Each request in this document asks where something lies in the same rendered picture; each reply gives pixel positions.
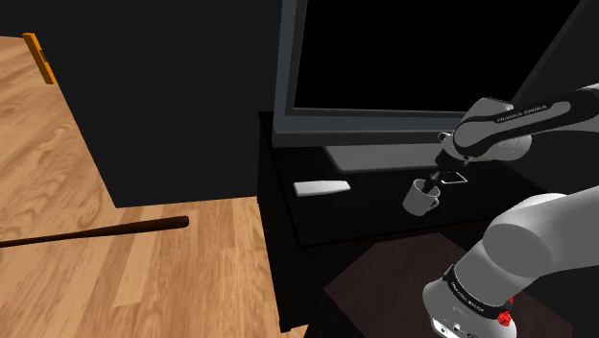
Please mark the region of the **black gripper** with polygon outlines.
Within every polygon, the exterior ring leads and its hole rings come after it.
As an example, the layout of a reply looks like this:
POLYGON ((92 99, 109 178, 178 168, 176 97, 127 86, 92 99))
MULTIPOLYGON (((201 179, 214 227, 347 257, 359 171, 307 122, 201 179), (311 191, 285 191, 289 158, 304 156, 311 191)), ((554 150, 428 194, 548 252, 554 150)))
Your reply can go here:
POLYGON ((424 183, 422 187, 423 193, 429 193, 438 183, 438 181, 449 175, 452 172, 456 172, 459 169, 463 169, 467 166, 467 161, 463 158, 456 158, 446 152, 445 150, 441 150, 440 153, 436 156, 435 162, 437 164, 437 172, 431 175, 424 183))

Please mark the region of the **grey mug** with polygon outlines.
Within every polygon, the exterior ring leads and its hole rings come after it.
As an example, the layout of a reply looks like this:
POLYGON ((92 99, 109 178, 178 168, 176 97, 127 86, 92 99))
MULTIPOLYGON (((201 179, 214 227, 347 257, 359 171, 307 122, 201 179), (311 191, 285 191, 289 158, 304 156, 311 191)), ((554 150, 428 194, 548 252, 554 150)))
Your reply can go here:
POLYGON ((413 181, 404 200, 404 209, 412 215, 422 216, 425 213, 436 208, 440 201, 441 190, 438 186, 434 186, 428 193, 422 191, 425 180, 416 179, 413 181))

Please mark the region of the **grey flat screen television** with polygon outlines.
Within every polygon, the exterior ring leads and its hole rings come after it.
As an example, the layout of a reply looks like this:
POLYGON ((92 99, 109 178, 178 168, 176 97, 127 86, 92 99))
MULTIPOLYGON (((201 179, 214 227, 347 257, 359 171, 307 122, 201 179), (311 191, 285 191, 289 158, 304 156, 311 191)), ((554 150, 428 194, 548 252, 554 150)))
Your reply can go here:
POLYGON ((429 150, 477 99, 585 85, 599 0, 282 0, 273 143, 429 150))

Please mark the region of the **black television cabinet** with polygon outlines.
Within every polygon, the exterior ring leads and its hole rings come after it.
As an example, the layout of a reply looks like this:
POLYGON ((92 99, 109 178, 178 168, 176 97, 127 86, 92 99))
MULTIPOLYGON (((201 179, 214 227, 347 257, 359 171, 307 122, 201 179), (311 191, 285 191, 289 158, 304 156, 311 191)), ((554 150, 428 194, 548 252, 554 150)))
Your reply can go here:
POLYGON ((542 188, 498 161, 462 170, 467 183, 444 184, 440 205, 422 217, 404 210, 424 169, 342 174, 321 147, 276 148, 273 116, 261 111, 257 203, 276 296, 278 325, 309 322, 324 287, 371 245, 483 223, 542 188), (347 181, 350 190, 298 197, 298 181, 347 181))

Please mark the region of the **white remote control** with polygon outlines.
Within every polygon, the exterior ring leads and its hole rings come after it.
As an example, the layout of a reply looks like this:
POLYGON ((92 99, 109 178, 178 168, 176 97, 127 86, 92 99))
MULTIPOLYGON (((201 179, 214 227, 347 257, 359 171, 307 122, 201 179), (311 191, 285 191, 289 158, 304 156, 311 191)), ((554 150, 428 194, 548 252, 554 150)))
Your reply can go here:
POLYGON ((298 181, 293 187, 298 197, 322 196, 350 190, 347 181, 298 181))

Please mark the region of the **dark brown robot stand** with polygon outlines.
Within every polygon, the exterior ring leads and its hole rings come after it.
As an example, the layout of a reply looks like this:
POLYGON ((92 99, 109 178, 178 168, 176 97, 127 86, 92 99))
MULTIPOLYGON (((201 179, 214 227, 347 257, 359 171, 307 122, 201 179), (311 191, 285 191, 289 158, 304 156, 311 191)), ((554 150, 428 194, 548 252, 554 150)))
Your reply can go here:
POLYGON ((304 338, 441 338, 422 289, 481 237, 447 230, 374 244, 323 289, 304 338))

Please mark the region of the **dark brown baseball bat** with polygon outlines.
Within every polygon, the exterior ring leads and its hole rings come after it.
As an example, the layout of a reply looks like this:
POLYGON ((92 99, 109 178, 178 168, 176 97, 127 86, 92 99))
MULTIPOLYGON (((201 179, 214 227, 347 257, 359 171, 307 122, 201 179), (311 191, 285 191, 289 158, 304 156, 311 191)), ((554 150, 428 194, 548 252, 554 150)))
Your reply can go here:
POLYGON ((168 217, 148 221, 132 222, 122 225, 114 225, 109 227, 101 227, 97 229, 87 229, 54 235, 0 241, 0 248, 33 245, 38 243, 70 239, 136 234, 142 232, 161 231, 168 229, 182 229, 186 228, 188 225, 189 218, 186 215, 181 215, 176 217, 168 217))

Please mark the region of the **orange flat bar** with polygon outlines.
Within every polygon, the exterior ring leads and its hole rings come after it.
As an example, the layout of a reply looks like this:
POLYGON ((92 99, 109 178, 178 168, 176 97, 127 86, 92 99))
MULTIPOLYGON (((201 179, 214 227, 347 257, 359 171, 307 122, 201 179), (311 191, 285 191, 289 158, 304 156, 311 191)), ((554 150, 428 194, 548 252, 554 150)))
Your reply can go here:
POLYGON ((34 58, 36 66, 44 82, 48 85, 56 85, 58 82, 48 60, 45 57, 45 54, 43 53, 36 35, 34 33, 23 33, 22 37, 25 40, 32 57, 34 58))

